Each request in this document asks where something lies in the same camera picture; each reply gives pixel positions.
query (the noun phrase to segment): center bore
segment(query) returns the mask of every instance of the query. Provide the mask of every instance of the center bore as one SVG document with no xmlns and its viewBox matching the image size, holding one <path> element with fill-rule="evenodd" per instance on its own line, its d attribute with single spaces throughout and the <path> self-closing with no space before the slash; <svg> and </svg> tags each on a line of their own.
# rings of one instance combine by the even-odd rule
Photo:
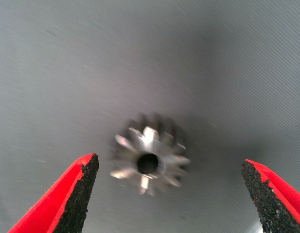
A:
<svg viewBox="0 0 300 233">
<path fill-rule="evenodd" d="M 155 172 L 159 166 L 159 159 L 155 154 L 145 154 L 137 161 L 137 168 L 141 174 Z"/>
</svg>

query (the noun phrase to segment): gray surface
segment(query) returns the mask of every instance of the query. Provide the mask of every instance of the gray surface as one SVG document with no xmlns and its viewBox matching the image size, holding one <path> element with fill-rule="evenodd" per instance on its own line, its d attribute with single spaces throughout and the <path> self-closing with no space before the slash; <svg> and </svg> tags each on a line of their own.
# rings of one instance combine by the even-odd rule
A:
<svg viewBox="0 0 300 233">
<path fill-rule="evenodd" d="M 108 174 L 113 136 L 152 111 L 193 162 L 155 199 Z M 300 190 L 300 1 L 0 1 L 0 232 L 90 152 L 83 232 L 246 232 L 244 158 Z"/>
</svg>

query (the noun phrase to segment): gear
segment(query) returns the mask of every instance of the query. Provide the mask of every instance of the gear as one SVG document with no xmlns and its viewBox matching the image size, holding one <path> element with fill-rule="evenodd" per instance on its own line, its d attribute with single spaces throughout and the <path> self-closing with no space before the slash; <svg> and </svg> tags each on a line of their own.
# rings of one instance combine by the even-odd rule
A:
<svg viewBox="0 0 300 233">
<path fill-rule="evenodd" d="M 181 186 L 178 178 L 187 174 L 181 167 L 190 160 L 181 156 L 185 151 L 183 134 L 170 119 L 156 119 L 141 129 L 130 127 L 127 138 L 116 135 L 115 139 L 119 149 L 111 176 L 128 179 L 140 194 L 151 196 L 156 189 L 167 192 L 170 185 Z"/>
</svg>

